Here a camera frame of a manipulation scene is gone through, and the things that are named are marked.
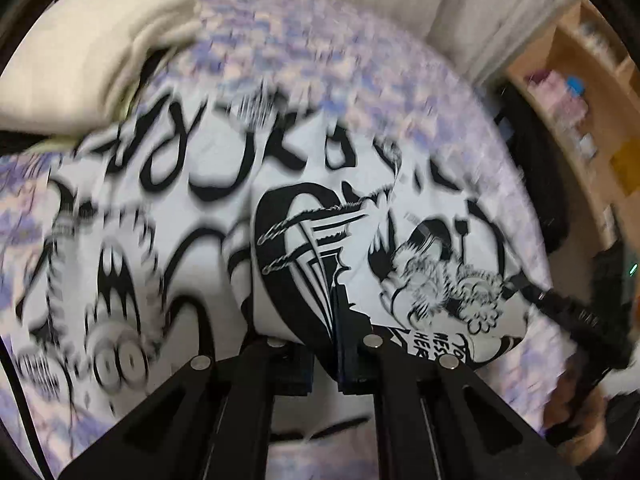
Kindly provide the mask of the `person right hand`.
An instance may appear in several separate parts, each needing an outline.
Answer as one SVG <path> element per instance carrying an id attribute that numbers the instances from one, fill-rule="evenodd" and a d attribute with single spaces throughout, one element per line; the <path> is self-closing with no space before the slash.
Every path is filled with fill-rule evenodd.
<path id="1" fill-rule="evenodd" d="M 603 474 L 611 466 L 615 457 L 606 431 L 605 412 L 608 401 L 602 388 L 597 386 L 582 402 L 576 412 L 570 402 L 574 400 L 578 375 L 568 366 L 556 382 L 556 386 L 544 406 L 544 430 L 562 422 L 569 422 L 577 434 L 559 446 L 559 456 L 570 466 L 583 469 L 583 477 Z"/>

